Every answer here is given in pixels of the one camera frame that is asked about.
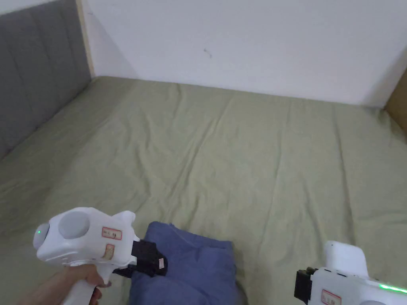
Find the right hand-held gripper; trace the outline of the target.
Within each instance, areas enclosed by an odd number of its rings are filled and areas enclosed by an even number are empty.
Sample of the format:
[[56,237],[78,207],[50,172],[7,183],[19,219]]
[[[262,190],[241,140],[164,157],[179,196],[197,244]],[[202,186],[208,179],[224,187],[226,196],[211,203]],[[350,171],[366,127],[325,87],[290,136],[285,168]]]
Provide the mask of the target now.
[[305,305],[405,305],[407,289],[371,278],[355,245],[327,241],[326,263],[296,273],[294,297]]

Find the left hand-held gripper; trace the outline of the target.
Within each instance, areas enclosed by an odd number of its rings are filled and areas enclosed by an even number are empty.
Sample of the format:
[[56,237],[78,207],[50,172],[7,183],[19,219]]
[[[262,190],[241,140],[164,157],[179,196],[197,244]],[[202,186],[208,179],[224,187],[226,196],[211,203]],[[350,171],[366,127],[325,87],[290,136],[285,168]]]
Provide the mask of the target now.
[[94,265],[105,284],[113,273],[166,276],[167,258],[156,244],[135,234],[135,219],[135,213],[128,210],[113,216],[91,207],[68,210],[38,226],[34,234],[37,258],[55,265]]

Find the person's left hand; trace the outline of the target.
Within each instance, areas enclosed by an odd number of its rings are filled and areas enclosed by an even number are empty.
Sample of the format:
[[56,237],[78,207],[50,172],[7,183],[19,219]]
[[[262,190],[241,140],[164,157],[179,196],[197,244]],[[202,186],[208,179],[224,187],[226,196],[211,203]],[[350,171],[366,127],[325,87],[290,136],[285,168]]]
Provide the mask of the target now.
[[89,304],[98,305],[99,299],[102,297],[99,287],[106,288],[109,287],[110,284],[105,284],[102,277],[97,272],[96,266],[89,264],[66,267],[58,274],[58,277],[55,280],[56,286],[53,289],[53,292],[56,294],[53,303],[55,305],[62,304],[62,301],[66,298],[73,285],[81,280],[95,286]]

